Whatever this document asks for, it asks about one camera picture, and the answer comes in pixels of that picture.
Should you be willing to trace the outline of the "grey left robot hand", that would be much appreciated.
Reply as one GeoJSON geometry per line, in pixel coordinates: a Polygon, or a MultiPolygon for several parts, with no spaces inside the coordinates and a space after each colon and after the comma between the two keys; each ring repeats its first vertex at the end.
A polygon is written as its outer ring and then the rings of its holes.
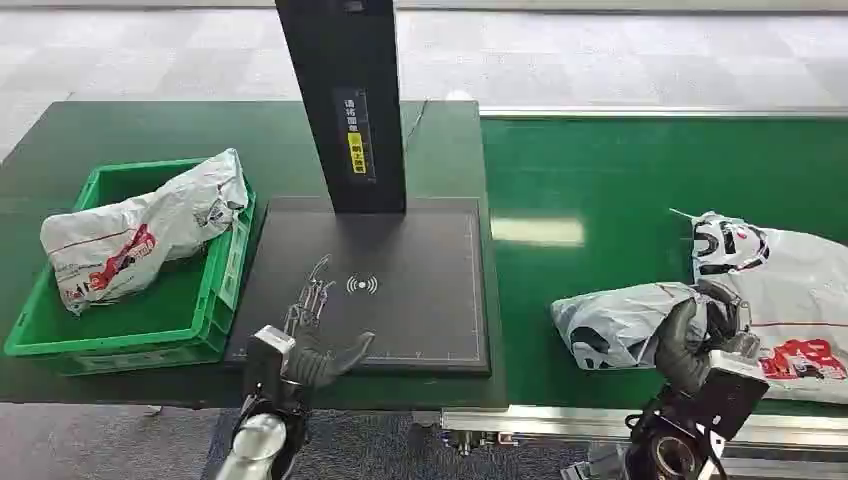
{"type": "Polygon", "coordinates": [[[294,345],[280,376],[303,387],[321,388],[333,383],[367,356],[376,337],[374,332],[363,331],[344,350],[332,352],[325,347],[320,332],[321,315],[335,282],[320,275],[331,258],[331,254],[326,254],[314,265],[284,317],[283,332],[293,339],[294,345]]]}

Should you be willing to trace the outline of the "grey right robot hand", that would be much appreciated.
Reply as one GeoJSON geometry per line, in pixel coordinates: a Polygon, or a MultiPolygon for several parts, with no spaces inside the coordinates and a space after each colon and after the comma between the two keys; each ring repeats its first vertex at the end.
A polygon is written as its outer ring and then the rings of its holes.
{"type": "Polygon", "coordinates": [[[760,339],[743,319],[746,305],[725,287],[700,280],[671,309],[655,332],[654,364],[674,390],[694,395],[701,389],[712,351],[755,356],[760,339]]]}

